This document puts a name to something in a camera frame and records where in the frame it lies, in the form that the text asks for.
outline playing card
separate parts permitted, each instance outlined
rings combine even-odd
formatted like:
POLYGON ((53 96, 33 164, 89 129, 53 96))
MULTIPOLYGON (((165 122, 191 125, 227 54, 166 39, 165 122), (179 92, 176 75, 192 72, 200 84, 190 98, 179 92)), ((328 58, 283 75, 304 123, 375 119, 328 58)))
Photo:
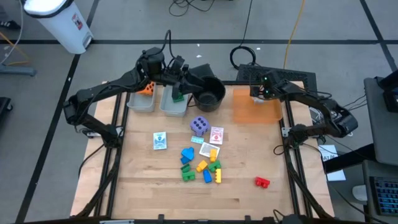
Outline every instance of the playing card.
POLYGON ((224 128, 211 127, 210 143, 223 144, 224 128))
POLYGON ((154 149, 167 149, 166 132, 154 133, 154 149))
POLYGON ((205 142, 204 142, 204 143, 201 145, 199 154, 201 154, 201 155, 203 155, 203 156, 206 156, 206 157, 209 157, 209 158, 210 158, 210 151, 211 151, 212 149, 217 149, 217 156, 218 156, 218 153, 219 153, 219 151, 220 151, 220 147, 213 146, 213 145, 211 145, 211 144, 208 144, 208 143, 205 143, 205 142))

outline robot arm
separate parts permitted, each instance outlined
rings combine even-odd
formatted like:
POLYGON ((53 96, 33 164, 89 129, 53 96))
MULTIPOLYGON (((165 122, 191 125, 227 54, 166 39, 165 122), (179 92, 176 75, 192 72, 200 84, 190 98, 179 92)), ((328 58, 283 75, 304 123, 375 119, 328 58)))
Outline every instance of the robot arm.
POLYGON ((316 135, 328 134, 343 138, 358 127, 354 116, 335 100, 313 95, 287 80, 280 80, 275 72, 263 75, 260 86, 251 86, 250 95, 263 100, 298 101, 321 111, 323 123, 309 127, 297 124, 290 129, 286 140, 290 146, 298 146, 308 137, 316 135))
POLYGON ((163 85, 172 85, 172 97, 177 98, 179 93, 185 95, 203 89, 204 81, 191 74, 188 65, 183 65, 184 59, 177 56, 172 59, 172 66, 165 66, 162 50, 153 47, 142 51, 136 66, 126 72, 121 78, 102 85, 79 90, 63 103, 63 111, 68 124, 83 125, 98 133, 103 138, 106 147, 118 147, 120 139, 116 127, 103 124, 91 115, 88 108, 94 102, 123 92, 134 93, 143 90, 150 81, 163 85))

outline yellow lego brick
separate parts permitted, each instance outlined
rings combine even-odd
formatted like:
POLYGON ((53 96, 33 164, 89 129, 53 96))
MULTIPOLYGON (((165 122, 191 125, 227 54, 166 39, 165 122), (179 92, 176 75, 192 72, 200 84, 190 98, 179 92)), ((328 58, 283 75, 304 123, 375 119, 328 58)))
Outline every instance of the yellow lego brick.
POLYGON ((198 172, 202 172, 207 166, 207 162, 206 161, 201 161, 197 167, 197 171, 198 172))
POLYGON ((217 159, 217 149, 210 150, 210 162, 216 162, 217 159))
POLYGON ((221 169, 216 169, 216 183, 221 183, 221 169))

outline purple dice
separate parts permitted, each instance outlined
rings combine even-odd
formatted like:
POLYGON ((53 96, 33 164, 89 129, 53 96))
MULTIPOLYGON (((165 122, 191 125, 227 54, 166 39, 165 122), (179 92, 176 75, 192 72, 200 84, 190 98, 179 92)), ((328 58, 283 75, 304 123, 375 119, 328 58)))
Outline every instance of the purple dice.
POLYGON ((189 124, 196 136, 202 137, 209 129, 209 122, 203 116, 197 116, 189 124))

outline green lego brick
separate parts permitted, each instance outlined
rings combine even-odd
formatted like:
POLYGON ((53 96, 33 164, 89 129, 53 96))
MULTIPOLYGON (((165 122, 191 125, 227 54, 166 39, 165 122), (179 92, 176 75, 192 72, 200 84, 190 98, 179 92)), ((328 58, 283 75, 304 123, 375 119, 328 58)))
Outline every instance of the green lego brick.
POLYGON ((182 173, 182 179, 187 182, 189 180, 195 180, 195 171, 190 171, 186 173, 182 173))
POLYGON ((183 167, 181 167, 181 171, 184 172, 188 172, 191 169, 191 165, 190 164, 185 164, 183 167))
POLYGON ((221 169, 220 161, 216 160, 216 162, 208 165, 210 172, 216 172, 216 169, 221 169))
POLYGON ((177 99, 173 99, 174 103, 178 103, 184 101, 184 96, 181 93, 178 93, 178 98, 177 99))

